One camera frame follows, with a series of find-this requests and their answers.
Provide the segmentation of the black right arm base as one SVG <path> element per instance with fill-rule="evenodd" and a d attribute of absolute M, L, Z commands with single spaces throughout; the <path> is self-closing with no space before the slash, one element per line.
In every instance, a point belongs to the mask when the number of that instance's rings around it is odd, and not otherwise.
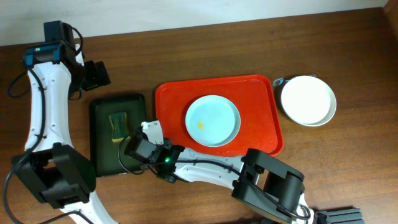
<path fill-rule="evenodd" d="M 293 221 L 293 224 L 364 224 L 363 215 L 359 208 L 349 208 L 332 211 L 317 211 L 309 220 Z"/>

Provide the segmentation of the green yellow sponge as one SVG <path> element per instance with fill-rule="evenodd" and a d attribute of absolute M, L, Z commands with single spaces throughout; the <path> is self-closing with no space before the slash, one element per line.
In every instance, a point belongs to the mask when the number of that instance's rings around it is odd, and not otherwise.
<path fill-rule="evenodd" d="M 128 134 L 127 113 L 118 112 L 109 115 L 109 121 L 112 127 L 112 142 L 120 142 Z"/>

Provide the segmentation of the white cream plate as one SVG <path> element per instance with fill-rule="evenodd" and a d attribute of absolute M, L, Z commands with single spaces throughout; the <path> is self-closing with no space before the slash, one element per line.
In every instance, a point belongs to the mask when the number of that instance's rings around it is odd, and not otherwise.
<path fill-rule="evenodd" d="M 337 108 L 336 96 L 329 85 L 308 75 L 289 80 L 282 88 L 280 103 L 292 121 L 308 127 L 327 124 Z"/>

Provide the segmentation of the red plastic tray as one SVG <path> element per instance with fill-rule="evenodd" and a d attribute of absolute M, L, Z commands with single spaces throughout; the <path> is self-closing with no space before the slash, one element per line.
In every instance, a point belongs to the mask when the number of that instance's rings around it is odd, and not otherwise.
<path fill-rule="evenodd" d="M 237 136 L 221 147 L 206 147 L 195 142 L 185 126 L 189 106 L 206 95 L 229 99 L 239 110 L 241 127 Z M 215 156 L 245 155 L 249 148 L 271 156 L 284 145 L 272 85 L 264 75 L 206 78 L 163 83 L 155 91 L 155 117 L 163 134 L 173 144 Z"/>

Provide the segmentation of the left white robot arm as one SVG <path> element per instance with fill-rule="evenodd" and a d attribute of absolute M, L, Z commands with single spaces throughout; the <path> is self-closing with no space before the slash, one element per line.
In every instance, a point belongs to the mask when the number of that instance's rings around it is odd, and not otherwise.
<path fill-rule="evenodd" d="M 84 61 L 76 32 L 65 22 L 46 22 L 44 42 L 23 56 L 32 96 L 30 128 L 25 153 L 13 157 L 11 173 L 38 202 L 76 223 L 114 223 L 95 191 L 95 169 L 74 149 L 68 127 L 69 97 L 110 83 L 103 62 Z"/>

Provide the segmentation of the light blue plate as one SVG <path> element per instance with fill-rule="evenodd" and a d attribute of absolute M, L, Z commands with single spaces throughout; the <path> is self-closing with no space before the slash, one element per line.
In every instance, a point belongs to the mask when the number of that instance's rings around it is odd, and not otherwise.
<path fill-rule="evenodd" d="M 219 95 L 206 95 L 188 107 L 185 127 L 190 137 L 202 146 L 221 147 L 238 135 L 241 116 L 231 100 Z"/>

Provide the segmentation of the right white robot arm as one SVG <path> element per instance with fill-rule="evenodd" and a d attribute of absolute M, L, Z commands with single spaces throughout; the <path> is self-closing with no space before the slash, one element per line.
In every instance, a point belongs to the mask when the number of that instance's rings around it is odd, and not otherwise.
<path fill-rule="evenodd" d="M 314 219 L 305 201 L 304 175 L 258 149 L 234 157 L 199 153 L 173 145 L 163 136 L 158 120 L 143 122 L 121 142 L 126 145 L 122 152 L 142 170 L 149 169 L 171 184 L 206 182 L 226 187 L 232 198 L 277 223 L 311 223 Z"/>

